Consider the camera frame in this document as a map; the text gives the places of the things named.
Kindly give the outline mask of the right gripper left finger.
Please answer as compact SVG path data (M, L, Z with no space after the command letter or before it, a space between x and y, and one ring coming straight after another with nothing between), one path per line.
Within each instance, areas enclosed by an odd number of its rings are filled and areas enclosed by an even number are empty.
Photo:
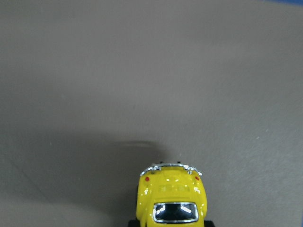
M129 220L128 227L139 227L139 221L138 220Z

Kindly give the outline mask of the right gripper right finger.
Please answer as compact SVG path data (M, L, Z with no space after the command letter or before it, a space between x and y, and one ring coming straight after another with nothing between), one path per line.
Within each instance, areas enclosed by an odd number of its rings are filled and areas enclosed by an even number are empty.
M212 220L204 220L204 227L214 227L214 222Z

